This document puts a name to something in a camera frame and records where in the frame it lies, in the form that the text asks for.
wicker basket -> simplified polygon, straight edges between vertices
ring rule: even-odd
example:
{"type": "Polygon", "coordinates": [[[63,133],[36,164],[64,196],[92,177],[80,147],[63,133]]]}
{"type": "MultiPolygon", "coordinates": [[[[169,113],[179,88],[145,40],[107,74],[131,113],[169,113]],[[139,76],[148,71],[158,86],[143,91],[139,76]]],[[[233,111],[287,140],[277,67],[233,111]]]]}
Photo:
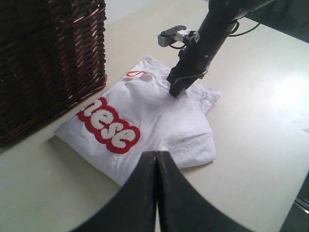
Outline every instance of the wicker basket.
{"type": "Polygon", "coordinates": [[[106,83],[104,0],[0,1],[0,146],[106,83]]]}

folded t-shirt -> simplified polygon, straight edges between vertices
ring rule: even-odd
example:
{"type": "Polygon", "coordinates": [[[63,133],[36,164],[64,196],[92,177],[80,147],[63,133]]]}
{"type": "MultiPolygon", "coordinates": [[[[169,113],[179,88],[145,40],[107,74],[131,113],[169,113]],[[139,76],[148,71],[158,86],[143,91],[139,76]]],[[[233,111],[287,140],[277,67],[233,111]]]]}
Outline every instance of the folded t-shirt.
{"type": "Polygon", "coordinates": [[[120,185],[144,151],[167,150],[179,168],[213,161],[216,152],[205,114],[220,94],[193,84],[174,98],[166,80],[169,71],[144,57],[55,135],[120,185]]]}

tabletop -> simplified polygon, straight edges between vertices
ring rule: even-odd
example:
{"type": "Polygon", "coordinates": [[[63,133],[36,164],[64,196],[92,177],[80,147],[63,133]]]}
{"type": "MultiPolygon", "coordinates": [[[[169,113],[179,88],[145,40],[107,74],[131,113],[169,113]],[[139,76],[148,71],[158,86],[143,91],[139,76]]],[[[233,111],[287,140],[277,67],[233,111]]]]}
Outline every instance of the tabletop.
{"type": "MultiPolygon", "coordinates": [[[[173,67],[178,52],[159,47],[157,34],[175,25],[198,29],[207,10],[202,0],[164,0],[107,25],[104,91],[147,54],[173,67]]],[[[255,24],[243,18],[239,32],[255,24]]],[[[217,159],[182,172],[211,204],[254,231],[280,230],[309,169],[308,60],[309,44],[261,25],[228,38],[198,80],[222,95],[207,114],[217,159]]],[[[100,94],[0,155],[1,232],[69,231],[118,191],[53,136],[100,94]]]]}

red and white logo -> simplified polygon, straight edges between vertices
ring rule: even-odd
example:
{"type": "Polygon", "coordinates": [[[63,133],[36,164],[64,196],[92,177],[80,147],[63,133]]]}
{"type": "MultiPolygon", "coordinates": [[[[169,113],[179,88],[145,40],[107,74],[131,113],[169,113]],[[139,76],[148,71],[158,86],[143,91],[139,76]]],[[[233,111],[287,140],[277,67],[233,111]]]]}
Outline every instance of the red and white logo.
{"type": "Polygon", "coordinates": [[[77,114],[96,139],[113,153],[124,154],[140,139],[140,129],[130,126],[101,97],[77,114]]]}

